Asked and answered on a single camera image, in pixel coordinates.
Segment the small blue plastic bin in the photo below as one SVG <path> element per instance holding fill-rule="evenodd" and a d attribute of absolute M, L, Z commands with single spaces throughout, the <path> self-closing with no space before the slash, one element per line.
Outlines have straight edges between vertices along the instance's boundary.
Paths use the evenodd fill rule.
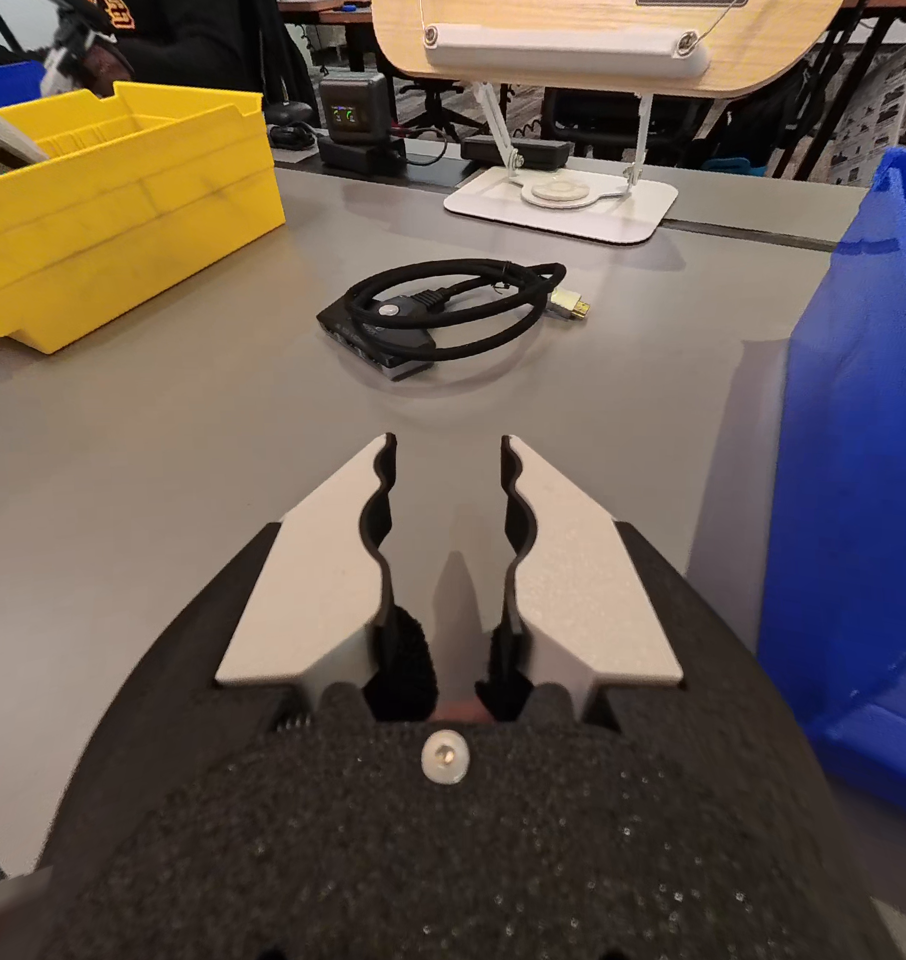
<path fill-rule="evenodd" d="M 0 109 L 39 99 L 44 74 L 43 64 L 36 60 L 0 64 Z"/>

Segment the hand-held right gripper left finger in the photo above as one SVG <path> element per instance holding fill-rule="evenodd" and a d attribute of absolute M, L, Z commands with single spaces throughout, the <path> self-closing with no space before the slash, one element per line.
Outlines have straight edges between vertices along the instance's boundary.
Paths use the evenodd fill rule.
<path fill-rule="evenodd" d="M 382 434 L 281 518 L 220 661 L 221 687 L 292 687 L 311 708 L 328 687 L 364 688 L 395 633 L 380 547 L 391 529 L 397 439 Z"/>

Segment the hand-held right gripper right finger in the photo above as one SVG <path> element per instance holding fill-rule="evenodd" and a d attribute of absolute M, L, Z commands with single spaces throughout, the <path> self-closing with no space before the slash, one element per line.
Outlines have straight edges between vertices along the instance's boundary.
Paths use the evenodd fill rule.
<path fill-rule="evenodd" d="M 678 690 L 684 673 L 614 517 L 518 436 L 501 440 L 506 715 L 555 685 L 582 717 L 606 688 Z"/>

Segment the large blue plastic bin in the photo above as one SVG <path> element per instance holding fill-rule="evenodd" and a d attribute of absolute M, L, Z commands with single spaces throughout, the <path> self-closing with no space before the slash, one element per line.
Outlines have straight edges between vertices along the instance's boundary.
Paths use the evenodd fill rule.
<path fill-rule="evenodd" d="M 790 339 L 758 659 L 823 769 L 906 812 L 906 149 Z"/>

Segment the flat black box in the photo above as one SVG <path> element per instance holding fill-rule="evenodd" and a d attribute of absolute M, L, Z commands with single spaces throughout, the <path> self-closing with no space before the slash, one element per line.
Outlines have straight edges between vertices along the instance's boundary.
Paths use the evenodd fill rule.
<path fill-rule="evenodd" d="M 511 146 L 522 158 L 522 168 L 535 171 L 555 171 L 563 168 L 570 156 L 569 141 L 536 138 L 514 138 Z M 482 166 L 504 166 L 498 146 L 490 134 L 475 134 L 459 144 L 460 158 Z"/>

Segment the black office chair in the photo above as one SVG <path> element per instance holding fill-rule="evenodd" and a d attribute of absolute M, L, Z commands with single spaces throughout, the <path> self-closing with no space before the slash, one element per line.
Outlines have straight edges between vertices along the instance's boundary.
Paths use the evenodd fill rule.
<path fill-rule="evenodd" d="M 444 104 L 443 97 L 462 97 L 464 86 L 454 80 L 398 78 L 394 83 L 396 125 L 411 137 L 433 132 L 439 137 L 459 143 L 460 134 L 468 138 L 486 135 L 482 119 L 465 115 Z"/>

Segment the yellow plastic bin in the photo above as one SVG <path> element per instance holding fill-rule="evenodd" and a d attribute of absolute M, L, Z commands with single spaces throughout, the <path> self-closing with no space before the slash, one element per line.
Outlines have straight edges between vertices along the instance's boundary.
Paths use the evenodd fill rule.
<path fill-rule="evenodd" d="M 258 92 L 120 81 L 0 109 L 0 340 L 53 354 L 286 222 Z"/>

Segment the wooden board on white stand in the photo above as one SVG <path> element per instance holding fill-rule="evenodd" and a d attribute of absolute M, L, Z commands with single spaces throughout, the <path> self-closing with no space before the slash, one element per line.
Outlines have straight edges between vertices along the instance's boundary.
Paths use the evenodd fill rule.
<path fill-rule="evenodd" d="M 469 82 L 501 166 L 444 201 L 451 214 L 631 246 L 651 238 L 677 189 L 643 179 L 655 95 L 731 100 L 779 78 L 841 2 L 375 1 L 376 41 L 402 73 Z M 634 161 L 624 174 L 524 167 L 498 84 L 632 94 Z"/>

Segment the printed poster board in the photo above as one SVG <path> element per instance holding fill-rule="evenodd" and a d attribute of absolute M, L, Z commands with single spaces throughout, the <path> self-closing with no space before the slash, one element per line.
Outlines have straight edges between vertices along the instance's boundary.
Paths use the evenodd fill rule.
<path fill-rule="evenodd" d="M 885 152 L 898 144 L 906 117 L 906 44 L 874 66 L 836 129 L 825 181 L 867 187 Z"/>

